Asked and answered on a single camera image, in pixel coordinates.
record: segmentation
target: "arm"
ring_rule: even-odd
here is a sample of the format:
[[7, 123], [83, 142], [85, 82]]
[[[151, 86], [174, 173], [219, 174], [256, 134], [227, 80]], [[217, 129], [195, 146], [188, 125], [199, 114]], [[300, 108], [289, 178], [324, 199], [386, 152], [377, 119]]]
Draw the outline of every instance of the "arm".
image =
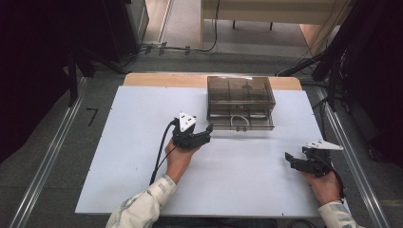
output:
[[160, 216], [161, 209], [175, 193], [177, 183], [186, 171], [192, 156], [198, 148], [183, 150], [175, 148], [172, 140], [165, 148], [167, 157], [166, 173], [151, 184], [148, 189], [124, 201], [109, 218], [106, 227], [151, 227]]
[[308, 180], [308, 184], [317, 196], [321, 205], [317, 210], [327, 227], [360, 227], [340, 201], [340, 186], [333, 172], [320, 178], [312, 174], [300, 173]]

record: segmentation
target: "person's right hand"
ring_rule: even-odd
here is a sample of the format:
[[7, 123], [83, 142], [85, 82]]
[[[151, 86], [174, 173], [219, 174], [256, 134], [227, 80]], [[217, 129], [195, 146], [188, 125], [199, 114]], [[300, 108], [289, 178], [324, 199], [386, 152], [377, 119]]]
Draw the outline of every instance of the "person's right hand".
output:
[[340, 185], [336, 179], [335, 173], [330, 172], [327, 175], [317, 178], [313, 174], [300, 172], [308, 180], [309, 186], [317, 196], [320, 205], [324, 205], [331, 201], [340, 200]]

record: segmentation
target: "white cable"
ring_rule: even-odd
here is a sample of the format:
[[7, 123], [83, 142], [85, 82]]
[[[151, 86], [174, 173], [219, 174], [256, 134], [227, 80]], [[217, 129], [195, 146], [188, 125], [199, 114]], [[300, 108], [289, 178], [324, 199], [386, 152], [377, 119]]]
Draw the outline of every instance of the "white cable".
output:
[[246, 126], [250, 126], [248, 119], [246, 119], [245, 117], [240, 116], [240, 115], [234, 115], [234, 116], [231, 117], [231, 126], [235, 126], [235, 125], [233, 124], [233, 122], [232, 122], [232, 120], [233, 120], [235, 117], [240, 117], [240, 118], [244, 119], [244, 120], [246, 121]]

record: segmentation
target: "white gripper bracket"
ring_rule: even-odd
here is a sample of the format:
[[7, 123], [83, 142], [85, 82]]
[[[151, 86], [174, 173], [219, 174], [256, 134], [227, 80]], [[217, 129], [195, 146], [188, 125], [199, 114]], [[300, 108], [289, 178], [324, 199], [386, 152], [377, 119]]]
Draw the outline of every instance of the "white gripper bracket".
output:
[[184, 112], [179, 113], [179, 124], [181, 127], [181, 132], [187, 130], [189, 127], [191, 127], [195, 123], [196, 123], [196, 118], [194, 118]]
[[306, 146], [310, 147], [310, 148], [316, 148], [316, 149], [343, 150], [343, 146], [336, 145], [336, 144], [326, 142], [323, 140], [307, 143]]

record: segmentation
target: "transparent plastic box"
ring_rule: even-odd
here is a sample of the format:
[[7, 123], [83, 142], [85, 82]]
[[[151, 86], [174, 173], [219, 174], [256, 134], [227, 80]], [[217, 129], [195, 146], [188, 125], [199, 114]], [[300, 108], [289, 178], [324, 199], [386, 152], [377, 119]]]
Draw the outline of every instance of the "transparent plastic box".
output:
[[207, 77], [207, 120], [218, 130], [273, 130], [268, 77]]

